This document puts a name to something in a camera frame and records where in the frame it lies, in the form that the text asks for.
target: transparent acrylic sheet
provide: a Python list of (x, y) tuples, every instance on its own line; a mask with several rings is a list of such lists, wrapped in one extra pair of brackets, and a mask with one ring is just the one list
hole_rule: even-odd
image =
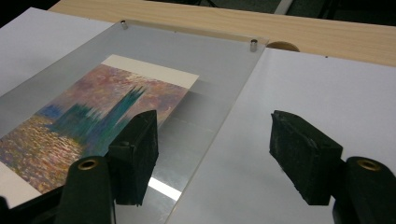
[[(251, 40), (257, 50), (251, 50)], [(264, 51), (264, 38), (121, 21), (0, 98), (0, 137), (111, 54), (198, 75), (159, 130), (152, 177), (182, 192)], [(118, 223), (164, 223), (176, 201), (148, 188), (143, 206), (118, 206)]]

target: painting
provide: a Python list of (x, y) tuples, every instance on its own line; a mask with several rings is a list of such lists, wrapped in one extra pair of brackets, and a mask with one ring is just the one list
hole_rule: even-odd
[(197, 78), (111, 55), (0, 139), (0, 161), (40, 193), (58, 188), (70, 164), (104, 156), (134, 115), (155, 109), (161, 127)]

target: wooden desk edge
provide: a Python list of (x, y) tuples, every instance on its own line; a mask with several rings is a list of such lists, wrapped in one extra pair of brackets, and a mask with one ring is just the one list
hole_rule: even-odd
[(160, 22), (286, 41), (301, 52), (396, 66), (396, 27), (149, 1), (61, 0), (52, 12), (117, 22)]

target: dark floor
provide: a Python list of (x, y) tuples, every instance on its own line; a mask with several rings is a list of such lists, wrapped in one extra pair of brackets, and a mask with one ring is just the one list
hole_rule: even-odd
[[(0, 27), (29, 7), (49, 9), (59, 0), (17, 0), (18, 4), (0, 8)], [(281, 0), (155, 0), (200, 7), (222, 7), (274, 13)], [(287, 15), (317, 18), (326, 0), (293, 0)], [(333, 20), (396, 26), (396, 0), (339, 0)], [(328, 10), (322, 19), (326, 19)]]

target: metal standoff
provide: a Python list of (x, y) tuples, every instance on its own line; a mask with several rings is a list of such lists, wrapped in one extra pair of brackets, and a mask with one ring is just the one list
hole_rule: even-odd
[(251, 41), (250, 41), (250, 51), (251, 52), (256, 52), (256, 50), (257, 50), (257, 39), (252, 39)]
[(126, 23), (126, 21), (121, 21), (121, 26), (124, 30), (128, 29), (128, 24)]

